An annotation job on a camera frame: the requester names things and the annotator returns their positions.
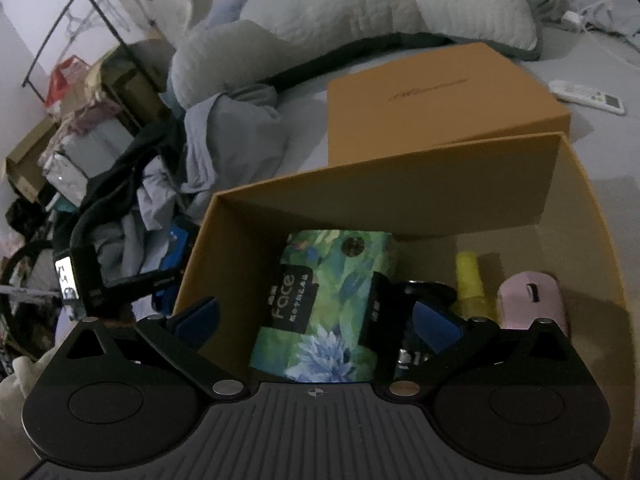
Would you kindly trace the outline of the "black clothes rack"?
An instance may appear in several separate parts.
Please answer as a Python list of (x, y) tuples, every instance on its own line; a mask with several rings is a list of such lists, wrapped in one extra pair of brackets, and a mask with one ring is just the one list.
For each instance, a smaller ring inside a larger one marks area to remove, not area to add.
[(21, 87), (32, 90), (40, 102), (44, 102), (44, 97), (32, 82), (32, 73), (39, 64), (43, 52), (47, 49), (56, 31), (63, 23), (65, 23), (65, 35), (69, 47), (81, 34), (99, 25), (104, 26), (120, 46), (125, 44), (124, 37), (120, 32), (122, 30), (124, 32), (131, 32), (131, 26), (126, 20), (125, 15), (116, 8), (111, 0), (86, 0), (89, 5), (89, 10), (83, 18), (76, 16), (72, 12), (76, 1), (77, 0), (68, 0), (64, 4), (61, 12), (44, 35), (38, 49), (32, 55), (32, 62), (30, 62), (21, 81)]

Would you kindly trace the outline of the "yellow bottle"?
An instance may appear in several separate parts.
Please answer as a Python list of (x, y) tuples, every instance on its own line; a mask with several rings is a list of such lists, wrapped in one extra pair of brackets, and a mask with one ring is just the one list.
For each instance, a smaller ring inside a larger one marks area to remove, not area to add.
[(459, 252), (456, 257), (458, 302), (454, 310), (460, 318), (492, 318), (480, 267), (474, 252)]

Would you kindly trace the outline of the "orange box lid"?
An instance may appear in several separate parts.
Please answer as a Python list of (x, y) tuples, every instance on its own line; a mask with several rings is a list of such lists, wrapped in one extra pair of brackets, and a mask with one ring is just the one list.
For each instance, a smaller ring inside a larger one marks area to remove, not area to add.
[(486, 44), (435, 49), (334, 79), (326, 105), (332, 166), (570, 131), (570, 111), (547, 87)]

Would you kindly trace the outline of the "pink computer mouse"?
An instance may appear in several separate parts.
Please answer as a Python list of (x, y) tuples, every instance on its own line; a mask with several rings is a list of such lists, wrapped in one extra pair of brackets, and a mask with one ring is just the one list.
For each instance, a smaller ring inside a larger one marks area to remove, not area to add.
[(510, 330), (528, 330), (537, 318), (548, 318), (565, 336), (570, 332), (560, 286), (547, 273), (524, 271), (507, 278), (498, 288), (497, 308), (501, 325)]

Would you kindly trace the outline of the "brown cardboard carton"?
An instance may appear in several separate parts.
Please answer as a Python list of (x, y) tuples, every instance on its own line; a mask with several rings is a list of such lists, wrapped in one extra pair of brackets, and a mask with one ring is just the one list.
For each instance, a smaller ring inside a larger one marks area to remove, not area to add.
[(57, 122), (49, 117), (43, 118), (4, 160), (3, 175), (6, 180), (31, 203), (47, 183), (39, 159), (57, 131)]

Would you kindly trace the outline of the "open orange cardboard box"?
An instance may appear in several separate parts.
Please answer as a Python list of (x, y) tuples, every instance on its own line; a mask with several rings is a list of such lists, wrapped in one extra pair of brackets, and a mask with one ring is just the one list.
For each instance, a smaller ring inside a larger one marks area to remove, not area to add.
[(405, 280), (452, 281), (462, 250), (480, 255), (489, 289), (522, 271), (554, 275), (574, 347), (611, 410), (597, 467), (612, 479), (628, 476), (636, 386), (630, 305), (602, 210), (565, 136), (451, 144), (217, 194), (176, 302), (182, 311), (204, 297), (219, 301), (207, 359), (245, 375), (270, 264), (288, 233), (327, 228), (394, 234)]

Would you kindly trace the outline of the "red plastic bag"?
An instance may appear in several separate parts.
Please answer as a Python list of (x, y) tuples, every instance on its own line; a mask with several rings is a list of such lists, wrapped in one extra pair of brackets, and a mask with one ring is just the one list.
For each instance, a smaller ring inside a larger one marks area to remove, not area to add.
[(47, 110), (53, 110), (62, 102), (70, 88), (80, 78), (85, 76), (90, 65), (77, 55), (66, 58), (50, 73), (49, 87), (44, 106)]

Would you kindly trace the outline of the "green floral tissue pack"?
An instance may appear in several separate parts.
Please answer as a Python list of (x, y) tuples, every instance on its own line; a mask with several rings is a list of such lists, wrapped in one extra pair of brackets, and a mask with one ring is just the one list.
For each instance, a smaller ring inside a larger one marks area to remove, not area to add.
[(250, 367), (290, 382), (368, 382), (378, 360), (396, 240), (383, 231), (288, 234)]

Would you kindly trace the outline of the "large grey quilted pillow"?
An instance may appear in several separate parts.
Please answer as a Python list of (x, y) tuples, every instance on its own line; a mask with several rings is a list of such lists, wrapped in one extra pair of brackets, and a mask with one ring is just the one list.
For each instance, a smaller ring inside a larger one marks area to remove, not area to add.
[(541, 24), (530, 0), (241, 0), (238, 17), (192, 30), (168, 84), (188, 108), (217, 93), (332, 72), (377, 50), (482, 42), (539, 58)]

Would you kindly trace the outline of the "crumpled grey clothes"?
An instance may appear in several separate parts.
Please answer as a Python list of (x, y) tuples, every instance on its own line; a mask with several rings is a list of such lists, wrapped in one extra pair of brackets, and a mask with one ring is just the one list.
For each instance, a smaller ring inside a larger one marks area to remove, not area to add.
[(198, 222), (215, 193), (274, 176), (288, 144), (277, 102), (266, 84), (215, 94), (144, 128), (90, 180), (82, 236), (105, 281), (157, 269), (176, 217)]

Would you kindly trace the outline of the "black rectangular device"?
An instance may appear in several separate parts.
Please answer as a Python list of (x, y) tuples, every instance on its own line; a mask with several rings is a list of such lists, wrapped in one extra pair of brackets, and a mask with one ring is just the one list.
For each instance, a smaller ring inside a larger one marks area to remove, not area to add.
[(398, 284), (400, 339), (394, 378), (416, 382), (425, 363), (457, 342), (462, 330), (452, 307), (457, 291), (439, 282)]

